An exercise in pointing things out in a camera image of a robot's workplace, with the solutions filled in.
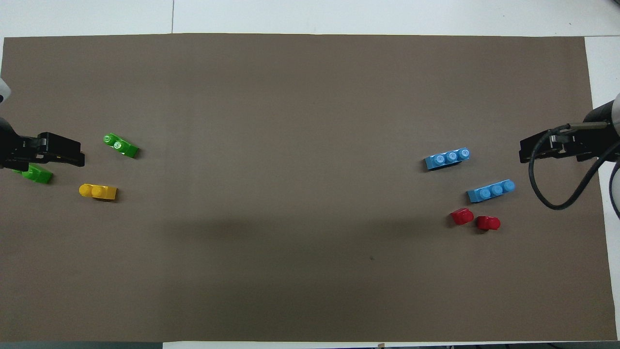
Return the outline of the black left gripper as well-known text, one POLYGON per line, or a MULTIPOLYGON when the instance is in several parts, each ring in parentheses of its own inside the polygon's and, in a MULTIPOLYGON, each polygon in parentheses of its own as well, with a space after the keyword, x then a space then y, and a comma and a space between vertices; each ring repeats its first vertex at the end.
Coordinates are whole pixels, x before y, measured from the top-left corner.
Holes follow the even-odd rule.
POLYGON ((74 153, 48 155, 48 162, 64 163, 76 167, 86 165, 86 155, 80 153, 80 142, 51 132, 36 137, 20 136, 5 119, 0 120, 0 167, 24 172, 29 164, 45 164, 44 152, 74 153))

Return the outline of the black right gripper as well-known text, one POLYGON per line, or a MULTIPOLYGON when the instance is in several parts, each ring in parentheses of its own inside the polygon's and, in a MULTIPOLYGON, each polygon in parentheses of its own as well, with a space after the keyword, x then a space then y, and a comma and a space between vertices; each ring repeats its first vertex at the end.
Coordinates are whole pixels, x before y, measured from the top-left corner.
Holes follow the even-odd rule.
POLYGON ((519 161, 528 163, 532 159, 554 157, 562 159, 576 157, 577 161, 585 161, 599 157, 613 145, 613 105, 604 104, 587 113, 583 122, 606 122, 607 126, 601 129, 582 129, 563 132, 556 136, 565 142, 560 142, 561 150, 555 154, 548 130, 536 133, 519 143, 519 161))

